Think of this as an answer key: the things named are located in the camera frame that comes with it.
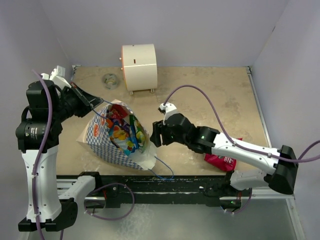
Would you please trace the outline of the green snack bag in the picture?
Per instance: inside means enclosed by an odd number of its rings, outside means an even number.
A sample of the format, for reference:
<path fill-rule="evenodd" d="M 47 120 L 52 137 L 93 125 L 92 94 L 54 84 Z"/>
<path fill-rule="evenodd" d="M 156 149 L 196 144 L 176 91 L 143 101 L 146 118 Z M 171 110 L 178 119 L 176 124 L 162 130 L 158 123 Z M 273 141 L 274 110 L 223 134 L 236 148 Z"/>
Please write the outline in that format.
<path fill-rule="evenodd" d="M 146 132 L 139 120 L 132 114 L 129 116 L 129 124 L 131 140 L 135 148 L 143 153 L 147 147 Z"/>

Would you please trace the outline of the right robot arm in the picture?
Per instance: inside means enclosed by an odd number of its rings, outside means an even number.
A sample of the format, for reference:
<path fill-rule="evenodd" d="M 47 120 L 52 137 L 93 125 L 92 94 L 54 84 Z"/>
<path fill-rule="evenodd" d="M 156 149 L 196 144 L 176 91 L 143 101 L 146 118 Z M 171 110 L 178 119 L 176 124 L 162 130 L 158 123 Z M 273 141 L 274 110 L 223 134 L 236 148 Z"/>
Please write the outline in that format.
<path fill-rule="evenodd" d="M 256 175 L 233 172 L 230 179 L 222 183 L 222 190 L 228 196 L 265 185 L 280 194 L 294 193 L 299 165 L 293 149 L 287 145 L 280 149 L 268 148 L 228 139 L 217 129 L 195 126 L 181 113 L 154 122 L 150 141 L 157 148 L 179 143 L 198 154 L 229 157 L 258 168 Z"/>

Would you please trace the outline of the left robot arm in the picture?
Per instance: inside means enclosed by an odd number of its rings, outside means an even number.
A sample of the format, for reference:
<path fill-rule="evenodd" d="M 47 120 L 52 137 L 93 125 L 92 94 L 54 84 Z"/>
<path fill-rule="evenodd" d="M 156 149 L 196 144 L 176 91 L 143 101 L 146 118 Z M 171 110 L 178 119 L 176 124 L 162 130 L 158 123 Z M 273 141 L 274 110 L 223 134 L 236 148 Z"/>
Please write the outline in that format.
<path fill-rule="evenodd" d="M 103 99 L 73 82 L 61 87 L 43 79 L 28 86 L 26 97 L 28 106 L 15 131 L 28 184 L 27 214 L 18 230 L 59 232 L 75 224 L 88 194 L 98 196 L 103 191 L 101 176 L 94 171 L 82 172 L 65 193 L 58 194 L 56 162 L 62 123 L 73 116 L 84 117 Z"/>

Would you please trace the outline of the red chips bag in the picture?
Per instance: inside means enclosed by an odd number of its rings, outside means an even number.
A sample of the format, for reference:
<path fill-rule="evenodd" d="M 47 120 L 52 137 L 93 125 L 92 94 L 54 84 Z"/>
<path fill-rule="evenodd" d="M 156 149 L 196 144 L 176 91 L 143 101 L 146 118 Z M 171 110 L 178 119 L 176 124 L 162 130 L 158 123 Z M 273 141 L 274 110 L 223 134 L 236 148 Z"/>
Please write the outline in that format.
<path fill-rule="evenodd" d="M 204 160 L 223 172 L 234 171 L 237 165 L 236 159 L 222 155 L 205 154 Z"/>

